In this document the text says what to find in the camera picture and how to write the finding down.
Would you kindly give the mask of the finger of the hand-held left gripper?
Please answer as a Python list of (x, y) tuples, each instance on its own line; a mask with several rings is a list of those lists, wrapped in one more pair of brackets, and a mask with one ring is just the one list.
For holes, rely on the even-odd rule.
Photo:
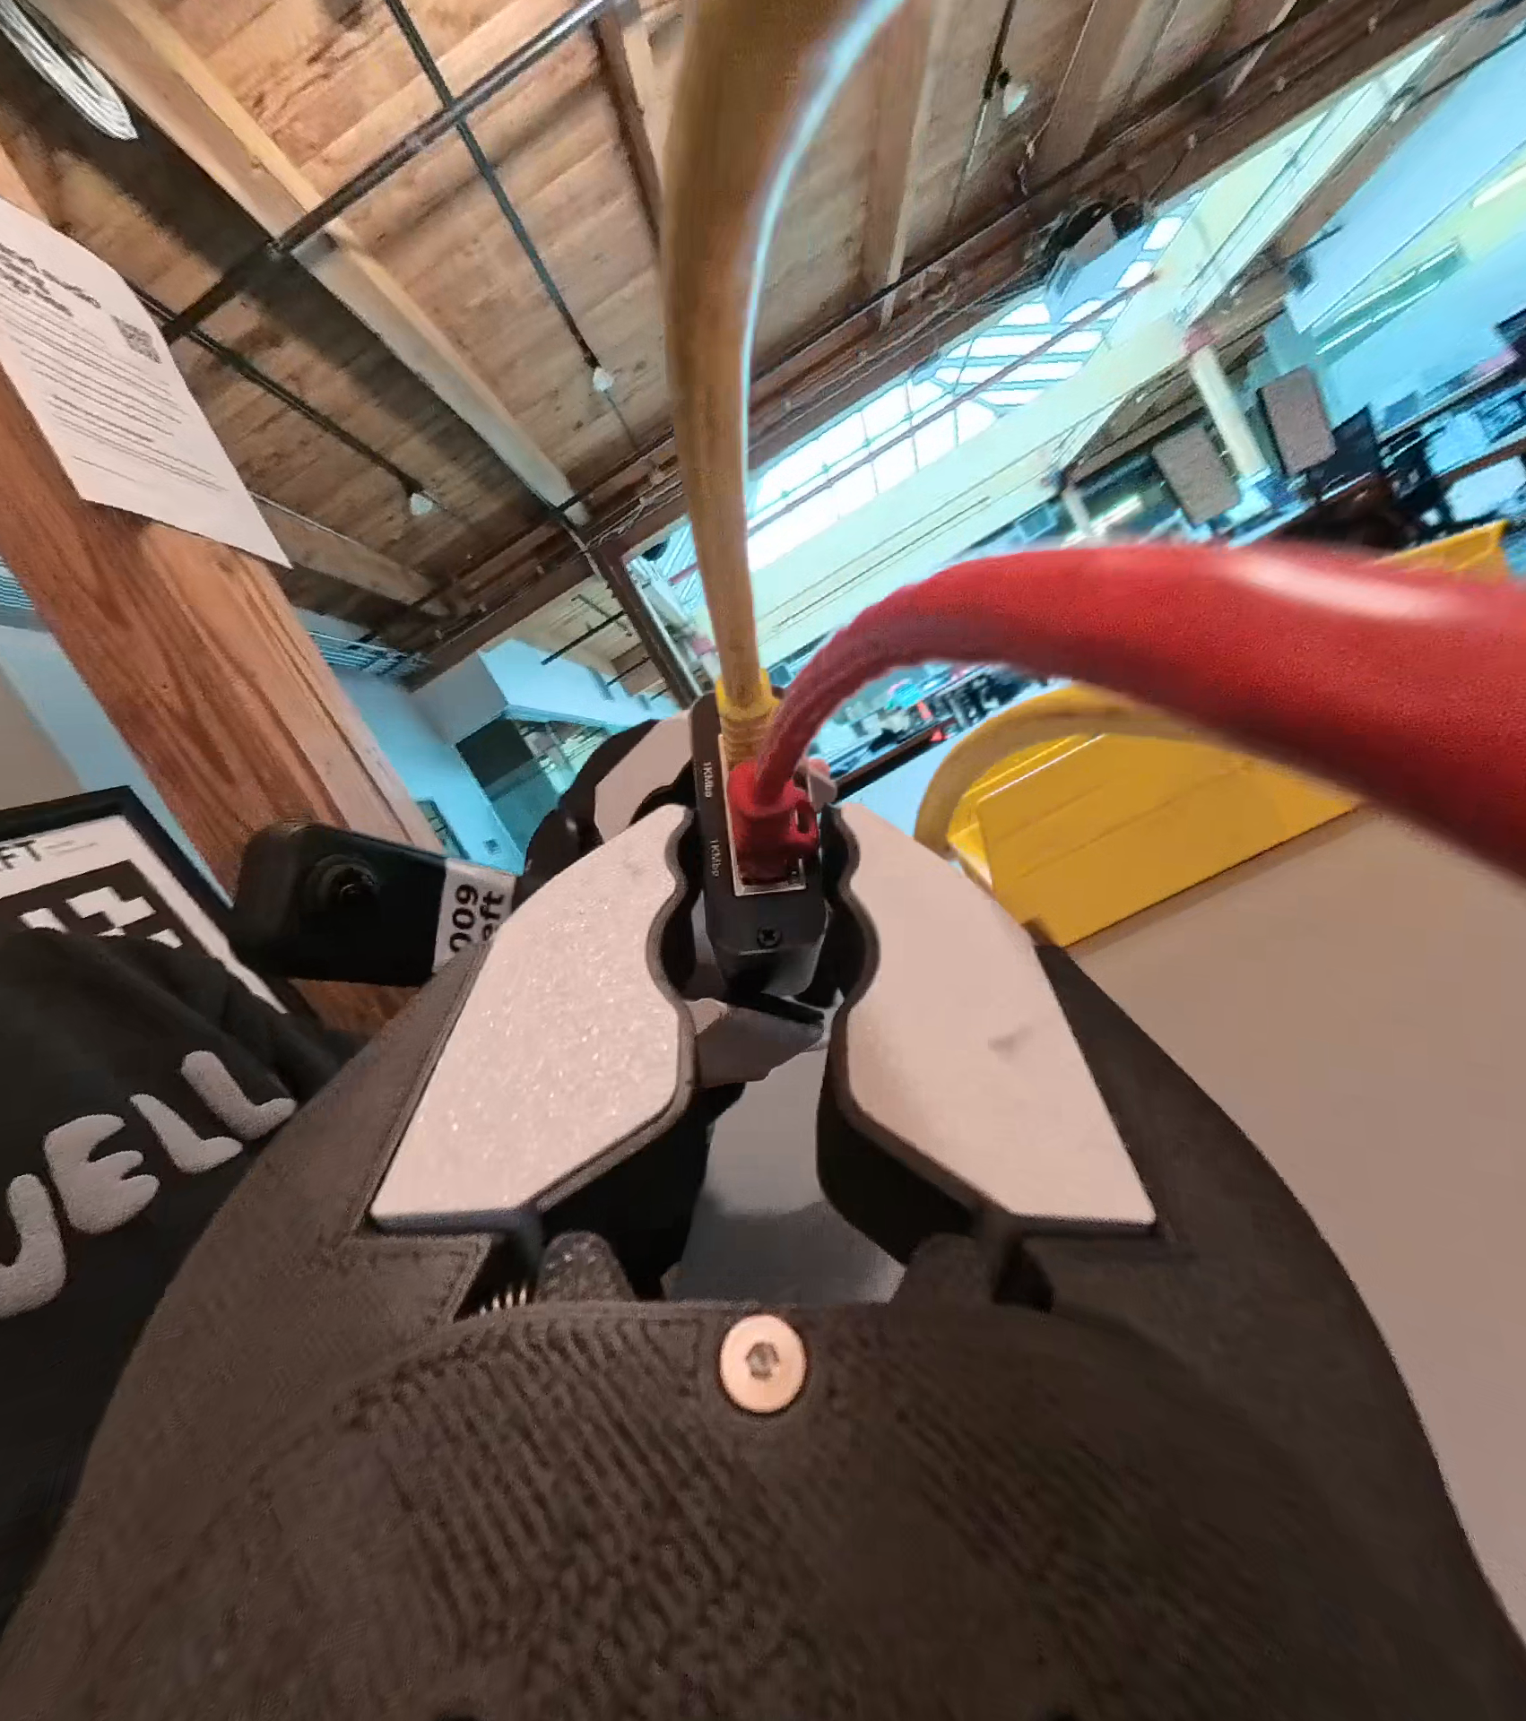
[(532, 834), (524, 891), (540, 891), (646, 812), (687, 804), (689, 767), (687, 720), (650, 720), (608, 736)]
[(697, 1087), (746, 1087), (824, 1042), (824, 1012), (799, 1001), (689, 1001)]

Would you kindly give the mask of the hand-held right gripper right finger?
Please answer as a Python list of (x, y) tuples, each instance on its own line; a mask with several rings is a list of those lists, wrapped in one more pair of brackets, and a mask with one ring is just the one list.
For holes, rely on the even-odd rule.
[(1033, 936), (866, 806), (824, 834), (834, 1211), (877, 1246), (1148, 1236), (1154, 1203)]

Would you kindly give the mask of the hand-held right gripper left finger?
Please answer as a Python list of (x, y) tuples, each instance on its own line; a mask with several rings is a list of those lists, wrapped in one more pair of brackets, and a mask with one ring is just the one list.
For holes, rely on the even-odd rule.
[(671, 1260), (706, 1134), (663, 944), (691, 810), (661, 806), (540, 887), (451, 1008), (365, 1213), (386, 1238), (589, 1230)]

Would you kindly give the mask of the black network switch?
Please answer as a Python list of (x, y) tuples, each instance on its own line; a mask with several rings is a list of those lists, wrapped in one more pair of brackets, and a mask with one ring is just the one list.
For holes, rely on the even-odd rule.
[(801, 1001), (813, 987), (830, 910), (811, 820), (807, 857), (777, 879), (748, 883), (736, 869), (728, 773), (714, 695), (689, 712), (695, 883), (705, 910), (714, 969), (742, 1003), (761, 997)]

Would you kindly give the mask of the grey desk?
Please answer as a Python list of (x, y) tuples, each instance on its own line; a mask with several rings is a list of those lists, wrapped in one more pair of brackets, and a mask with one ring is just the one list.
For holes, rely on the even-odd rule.
[(1357, 812), (1072, 954), (1341, 1256), (1526, 1638), (1526, 889)]

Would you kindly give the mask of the yellow plastic bin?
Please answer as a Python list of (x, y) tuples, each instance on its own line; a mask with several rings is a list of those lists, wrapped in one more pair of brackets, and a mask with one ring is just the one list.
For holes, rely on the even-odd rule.
[(1029, 932), (1070, 946), (1359, 808), (1068, 683), (956, 742), (913, 836)]

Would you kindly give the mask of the wooden pillar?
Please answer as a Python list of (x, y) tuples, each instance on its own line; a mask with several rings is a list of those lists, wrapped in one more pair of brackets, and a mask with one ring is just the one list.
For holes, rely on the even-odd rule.
[(78, 496), (1, 365), (0, 557), (219, 887), (276, 822), (441, 850), (272, 573)]

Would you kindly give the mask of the person's black sweatshirt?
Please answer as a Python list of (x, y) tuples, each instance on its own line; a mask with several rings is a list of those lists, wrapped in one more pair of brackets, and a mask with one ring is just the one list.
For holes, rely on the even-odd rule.
[(0, 938), (0, 1634), (170, 1279), (357, 1046), (190, 948)]

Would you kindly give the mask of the white paper notice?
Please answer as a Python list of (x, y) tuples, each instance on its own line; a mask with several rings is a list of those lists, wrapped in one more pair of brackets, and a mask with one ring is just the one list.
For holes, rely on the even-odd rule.
[(3, 198), (0, 369), (82, 500), (288, 563), (135, 292)]

